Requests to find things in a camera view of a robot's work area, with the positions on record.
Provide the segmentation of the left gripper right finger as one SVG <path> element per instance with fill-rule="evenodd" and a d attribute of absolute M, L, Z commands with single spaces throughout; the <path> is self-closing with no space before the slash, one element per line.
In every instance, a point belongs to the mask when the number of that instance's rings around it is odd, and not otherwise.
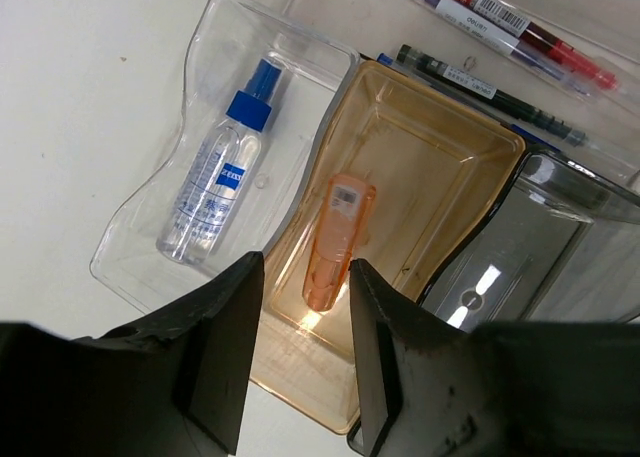
<path fill-rule="evenodd" d="M 461 331 L 363 259 L 350 311 L 367 456 L 635 456 L 639 329 L 489 322 Z"/>

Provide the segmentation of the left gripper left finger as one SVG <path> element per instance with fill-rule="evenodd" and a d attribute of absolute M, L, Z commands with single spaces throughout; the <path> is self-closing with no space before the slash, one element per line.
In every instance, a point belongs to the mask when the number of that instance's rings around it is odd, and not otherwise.
<path fill-rule="evenodd" d="M 99 338 L 1 326 L 5 456 L 232 456 L 254 355 L 264 258 Z"/>

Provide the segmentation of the small blue cap bottle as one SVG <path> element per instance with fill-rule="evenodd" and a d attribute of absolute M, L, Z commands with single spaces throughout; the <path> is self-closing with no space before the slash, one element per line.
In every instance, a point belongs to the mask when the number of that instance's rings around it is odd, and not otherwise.
<path fill-rule="evenodd" d="M 203 139 L 156 240 L 165 257 L 196 266 L 221 241 L 243 198 L 243 186 L 261 159 L 263 132 L 281 74 L 275 62 L 260 60 L 224 118 Z"/>

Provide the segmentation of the orange transparent case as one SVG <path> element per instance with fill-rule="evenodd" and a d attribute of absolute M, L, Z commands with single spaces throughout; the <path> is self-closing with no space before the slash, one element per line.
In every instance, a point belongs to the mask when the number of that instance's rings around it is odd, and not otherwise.
<path fill-rule="evenodd" d="M 352 175 L 338 173 L 329 180 L 303 286 L 311 310 L 326 312 L 334 306 L 375 198 L 376 188 Z"/>

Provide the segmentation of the black gel pen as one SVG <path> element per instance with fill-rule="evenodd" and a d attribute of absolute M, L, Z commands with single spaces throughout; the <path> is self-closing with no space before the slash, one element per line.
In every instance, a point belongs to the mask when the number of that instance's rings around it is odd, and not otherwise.
<path fill-rule="evenodd" d="M 563 120 L 552 114 L 414 47 L 403 44 L 396 54 L 396 61 L 411 71 L 444 82 L 467 95 L 477 98 L 493 109 L 555 135 L 569 145 L 574 147 L 583 146 L 588 141 L 585 132 L 567 125 Z"/>

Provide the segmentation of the red gel pen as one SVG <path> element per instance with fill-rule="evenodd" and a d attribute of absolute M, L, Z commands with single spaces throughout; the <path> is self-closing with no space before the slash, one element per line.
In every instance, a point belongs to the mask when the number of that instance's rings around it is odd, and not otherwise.
<path fill-rule="evenodd" d="M 474 13 L 494 23 L 521 42 L 533 47 L 561 67 L 576 72 L 597 87 L 612 90 L 618 84 L 616 75 L 596 64 L 560 37 L 525 17 L 503 0 L 455 0 Z"/>

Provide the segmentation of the tiered clear stationery organizer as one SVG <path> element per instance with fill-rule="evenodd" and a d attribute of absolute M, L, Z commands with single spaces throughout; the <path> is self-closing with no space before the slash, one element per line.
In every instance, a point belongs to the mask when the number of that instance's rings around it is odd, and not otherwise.
<path fill-rule="evenodd" d="M 541 51 L 455 0 L 208 0 L 168 158 L 111 218 L 92 275 L 144 312 L 250 251 L 251 378 L 327 429 L 360 415 L 350 265 L 447 322 L 630 322 L 635 171 L 569 119 L 620 71 Z"/>

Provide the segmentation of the clear pen tray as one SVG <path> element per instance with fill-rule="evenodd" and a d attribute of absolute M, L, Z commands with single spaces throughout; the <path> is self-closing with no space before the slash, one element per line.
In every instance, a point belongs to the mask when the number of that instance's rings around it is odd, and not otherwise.
<path fill-rule="evenodd" d="M 477 95 L 505 92 L 584 140 L 541 138 L 582 167 L 639 186 L 639 0 L 254 0 L 361 54 L 402 46 Z"/>

